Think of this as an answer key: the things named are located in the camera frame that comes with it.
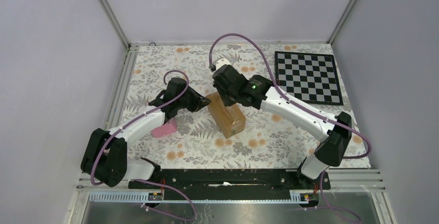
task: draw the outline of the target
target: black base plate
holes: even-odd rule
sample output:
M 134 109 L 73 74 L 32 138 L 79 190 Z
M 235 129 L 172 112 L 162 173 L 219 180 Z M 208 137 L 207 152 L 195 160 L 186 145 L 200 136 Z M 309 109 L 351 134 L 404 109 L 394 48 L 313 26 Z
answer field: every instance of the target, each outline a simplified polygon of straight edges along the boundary
M 184 192 L 191 200 L 290 200 L 290 190 L 314 189 L 313 184 L 304 187 L 299 182 L 296 170 L 285 169 L 163 169 L 159 175 L 155 173 L 151 181 L 158 182 L 161 179 L 166 181 L 166 185 Z M 224 182 L 235 185 L 222 186 Z M 129 182 L 128 188 L 159 189 L 137 181 Z M 323 183 L 323 189 L 330 188 L 329 180 Z M 184 200 L 184 198 L 173 190 L 165 189 L 164 200 Z

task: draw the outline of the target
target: gray floor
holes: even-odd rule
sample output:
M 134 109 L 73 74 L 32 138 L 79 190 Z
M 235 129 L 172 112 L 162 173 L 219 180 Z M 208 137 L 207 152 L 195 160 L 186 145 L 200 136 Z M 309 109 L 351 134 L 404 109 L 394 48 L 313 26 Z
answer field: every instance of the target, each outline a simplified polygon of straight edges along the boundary
M 360 215 L 363 223 L 379 223 L 372 199 L 367 193 L 325 194 L 331 205 L 346 207 Z M 346 223 L 331 210 L 291 211 L 300 208 L 289 204 L 196 204 L 198 218 L 193 223 Z M 189 204 L 161 204 L 157 207 L 176 215 L 189 217 Z M 184 223 L 155 213 L 146 212 L 137 203 L 90 202 L 83 224 L 144 224 Z

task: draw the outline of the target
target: pink object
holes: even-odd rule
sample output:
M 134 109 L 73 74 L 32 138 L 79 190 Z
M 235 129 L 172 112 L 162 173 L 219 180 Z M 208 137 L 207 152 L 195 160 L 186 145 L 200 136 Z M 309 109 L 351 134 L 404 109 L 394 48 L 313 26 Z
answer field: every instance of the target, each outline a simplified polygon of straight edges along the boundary
M 161 138 L 174 132 L 177 132 L 177 122 L 175 121 L 175 118 L 172 118 L 167 123 L 153 129 L 151 134 L 155 138 Z

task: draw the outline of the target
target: checkerboard black border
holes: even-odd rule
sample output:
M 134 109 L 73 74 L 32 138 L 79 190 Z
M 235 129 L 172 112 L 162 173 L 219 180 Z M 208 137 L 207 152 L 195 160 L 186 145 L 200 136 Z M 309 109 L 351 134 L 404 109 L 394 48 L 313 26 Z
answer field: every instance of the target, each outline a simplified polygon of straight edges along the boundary
M 313 101 L 313 100 L 302 100 L 306 103 L 312 103 L 312 104 L 326 104 L 326 105 L 336 105 L 336 106 L 342 106 L 343 103 L 343 97 L 342 97 L 342 91 L 340 89 L 340 82 L 339 82 L 339 75 L 337 73 L 337 67 L 335 66 L 335 58 L 334 55 L 330 54 L 317 54 L 317 53 L 301 53 L 301 52 L 274 52 L 274 65 L 276 69 L 276 83 L 279 85 L 279 65 L 277 64 L 278 54 L 294 54 L 294 55 L 309 55 L 309 56 L 324 56 L 324 57 L 331 57 L 332 66 L 334 67 L 334 74 L 335 74 L 335 82 L 337 84 L 337 91 L 339 92 L 339 99 L 340 102 L 328 102 L 328 101 Z

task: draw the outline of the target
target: table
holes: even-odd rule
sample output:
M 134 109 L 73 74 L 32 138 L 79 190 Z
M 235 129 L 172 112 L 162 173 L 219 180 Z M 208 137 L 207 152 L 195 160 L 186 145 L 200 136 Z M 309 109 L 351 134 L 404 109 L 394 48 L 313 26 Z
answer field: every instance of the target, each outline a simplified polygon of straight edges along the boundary
M 260 47 L 273 72 L 275 51 L 333 54 L 329 44 L 263 44 Z M 166 88 L 163 75 L 168 70 L 184 71 L 189 76 L 190 86 L 202 95 L 215 92 L 212 72 L 208 69 L 209 49 L 210 45 L 140 47 L 121 123 L 138 115 Z M 247 78 L 253 74 L 269 78 L 260 54 L 250 44 L 217 45 L 213 59 L 218 58 L 228 59 Z M 335 114 L 341 111 L 349 113 L 353 117 L 353 126 L 358 130 L 339 70 L 338 75 L 344 105 L 314 106 Z M 182 77 L 178 73 L 169 76 Z M 178 132 L 163 138 L 146 135 L 129 148 L 129 156 L 146 157 L 162 168 L 174 169 L 291 169 L 297 168 L 318 145 L 311 135 L 278 115 L 243 106 L 240 109 L 246 117 L 245 130 L 230 139 L 225 139 L 220 133 L 207 108 L 197 113 L 181 110 L 175 117 Z M 346 156 L 364 152 L 362 139 L 353 135 Z M 340 167 L 369 168 L 370 163 L 368 158 L 343 160 Z

